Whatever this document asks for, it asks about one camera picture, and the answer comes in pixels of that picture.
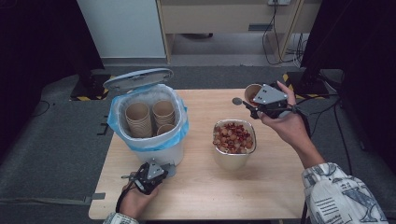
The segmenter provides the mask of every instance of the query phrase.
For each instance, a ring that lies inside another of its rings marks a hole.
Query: sleeve
[[[308,168],[302,178],[311,223],[388,223],[367,186],[337,164]]]
[[[139,224],[135,219],[120,213],[110,213],[103,224]]]

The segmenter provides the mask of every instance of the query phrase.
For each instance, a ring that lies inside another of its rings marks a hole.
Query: wall socket
[[[268,5],[273,6],[276,2],[278,6],[288,6],[291,0],[268,0]]]

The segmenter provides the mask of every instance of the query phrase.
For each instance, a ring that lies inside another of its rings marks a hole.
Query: gray lid
[[[109,91],[129,91],[138,87],[154,85],[173,77],[173,72],[167,68],[154,68],[128,73],[111,78],[103,84]]]

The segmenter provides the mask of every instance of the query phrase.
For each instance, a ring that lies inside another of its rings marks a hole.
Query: stack of cups
[[[152,107],[155,124],[157,125],[157,135],[167,133],[175,128],[175,109],[172,102],[162,100]]]
[[[151,116],[148,105],[144,103],[129,105],[125,111],[125,117],[132,137],[152,137]]]

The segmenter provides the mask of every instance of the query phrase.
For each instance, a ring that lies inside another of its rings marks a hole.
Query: white wall
[[[165,58],[155,0],[78,0],[101,58]]]

